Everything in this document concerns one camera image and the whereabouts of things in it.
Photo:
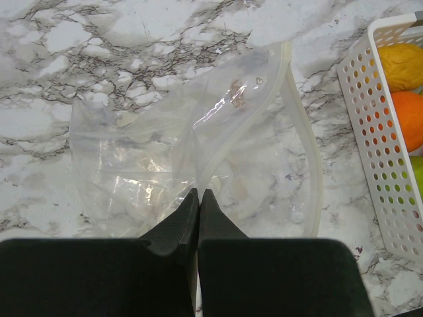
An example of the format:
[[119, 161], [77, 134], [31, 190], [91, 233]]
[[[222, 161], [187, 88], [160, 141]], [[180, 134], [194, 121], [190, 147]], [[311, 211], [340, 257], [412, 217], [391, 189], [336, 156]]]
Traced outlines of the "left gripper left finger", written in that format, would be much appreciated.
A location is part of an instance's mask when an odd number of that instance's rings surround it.
[[193, 316], [198, 192], [138, 238], [1, 243], [2, 316]]

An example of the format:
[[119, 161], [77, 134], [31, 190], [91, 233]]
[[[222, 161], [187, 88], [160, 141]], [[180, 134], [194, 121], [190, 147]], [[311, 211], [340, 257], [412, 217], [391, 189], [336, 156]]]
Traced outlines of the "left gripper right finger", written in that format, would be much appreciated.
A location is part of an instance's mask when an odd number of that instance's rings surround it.
[[346, 245], [322, 238], [249, 238], [211, 190], [200, 206], [204, 316], [372, 316]]

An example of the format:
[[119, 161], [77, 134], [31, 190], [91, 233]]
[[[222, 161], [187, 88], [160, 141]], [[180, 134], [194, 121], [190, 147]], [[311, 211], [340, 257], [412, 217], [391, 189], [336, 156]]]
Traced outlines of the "clear zip top bag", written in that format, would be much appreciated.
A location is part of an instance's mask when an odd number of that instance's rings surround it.
[[289, 42], [255, 48], [139, 113], [77, 98], [71, 158], [98, 234], [140, 236], [211, 190], [248, 236], [315, 237], [323, 169], [292, 57]]

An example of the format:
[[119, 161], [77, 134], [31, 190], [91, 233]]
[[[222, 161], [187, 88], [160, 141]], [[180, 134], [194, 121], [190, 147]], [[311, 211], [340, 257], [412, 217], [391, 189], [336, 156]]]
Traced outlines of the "light green toy apple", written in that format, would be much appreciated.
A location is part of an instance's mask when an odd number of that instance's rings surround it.
[[410, 156], [409, 159], [416, 178], [420, 198], [423, 199], [423, 157]]

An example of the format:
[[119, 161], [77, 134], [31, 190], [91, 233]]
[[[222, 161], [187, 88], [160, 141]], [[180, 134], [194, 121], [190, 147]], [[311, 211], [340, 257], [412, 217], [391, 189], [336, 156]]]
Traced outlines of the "orange toy fruit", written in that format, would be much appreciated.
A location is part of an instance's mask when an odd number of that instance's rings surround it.
[[407, 151], [422, 146], [422, 96], [412, 91], [393, 92], [391, 98]]

